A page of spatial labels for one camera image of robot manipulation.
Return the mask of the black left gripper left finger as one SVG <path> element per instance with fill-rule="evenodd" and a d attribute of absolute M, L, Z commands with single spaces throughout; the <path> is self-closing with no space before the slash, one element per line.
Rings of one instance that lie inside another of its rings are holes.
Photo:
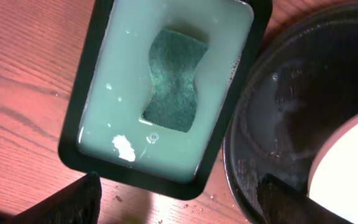
<path fill-rule="evenodd" d="M 97 224 L 101 196 L 100 177 L 91 172 L 17 215 L 0 212 L 0 223 Z"/>

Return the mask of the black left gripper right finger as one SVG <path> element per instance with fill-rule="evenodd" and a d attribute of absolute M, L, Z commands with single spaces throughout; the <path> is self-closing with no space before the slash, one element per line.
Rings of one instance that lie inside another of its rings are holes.
<path fill-rule="evenodd" d="M 257 201 L 266 224 L 351 224 L 272 174 L 258 183 Z"/>

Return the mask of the white plate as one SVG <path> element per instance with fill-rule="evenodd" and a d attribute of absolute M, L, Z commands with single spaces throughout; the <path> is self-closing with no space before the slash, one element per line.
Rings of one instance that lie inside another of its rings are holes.
<path fill-rule="evenodd" d="M 317 153 L 308 177 L 308 197 L 358 223 L 358 114 L 338 128 Z"/>

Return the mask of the green yellow sponge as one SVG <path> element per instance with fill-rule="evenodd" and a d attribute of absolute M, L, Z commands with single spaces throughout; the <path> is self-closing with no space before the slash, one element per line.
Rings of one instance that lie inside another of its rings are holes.
<path fill-rule="evenodd" d="M 187 133 L 195 120 L 195 72 L 208 45 L 173 30 L 161 30 L 152 42 L 148 60 L 152 96 L 142 119 Z"/>

